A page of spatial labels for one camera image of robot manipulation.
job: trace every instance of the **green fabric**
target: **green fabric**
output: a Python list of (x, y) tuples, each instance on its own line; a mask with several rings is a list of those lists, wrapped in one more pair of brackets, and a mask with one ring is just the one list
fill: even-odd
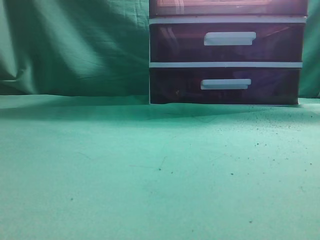
[[(320, 92), (310, 0), (300, 95)], [(147, 95), (148, 0), (0, 0), (0, 94)]]
[(0, 96), (0, 240), (319, 239), (320, 99), (144, 101)]

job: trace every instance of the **transparent plastic drawer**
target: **transparent plastic drawer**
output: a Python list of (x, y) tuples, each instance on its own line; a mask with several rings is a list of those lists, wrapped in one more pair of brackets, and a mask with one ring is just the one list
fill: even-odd
[(304, 23), (150, 25), (151, 62), (301, 62)]
[(150, 103), (295, 105), (297, 68), (150, 68)]
[(149, 0), (151, 18), (199, 15), (306, 16), (308, 0)]

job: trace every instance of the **white drawer handle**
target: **white drawer handle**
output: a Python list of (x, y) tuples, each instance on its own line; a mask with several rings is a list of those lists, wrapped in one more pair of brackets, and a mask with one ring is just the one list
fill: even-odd
[(251, 79), (205, 79), (201, 81), (201, 90), (248, 89)]
[(257, 38), (254, 31), (247, 32), (208, 32), (204, 36), (205, 46), (243, 46), (252, 45)]

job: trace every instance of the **green cloth backdrop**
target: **green cloth backdrop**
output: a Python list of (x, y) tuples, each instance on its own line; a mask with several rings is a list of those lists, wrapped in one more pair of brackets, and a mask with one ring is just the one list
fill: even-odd
[[(148, 94), (149, 0), (0, 0), (0, 94)], [(309, 1), (300, 96), (320, 93), (320, 2)]]

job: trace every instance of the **storage cabinet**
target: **storage cabinet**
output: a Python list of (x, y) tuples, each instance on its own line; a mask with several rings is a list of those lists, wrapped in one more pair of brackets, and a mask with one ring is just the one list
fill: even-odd
[(297, 104), (306, 15), (306, 0), (150, 0), (150, 103)]

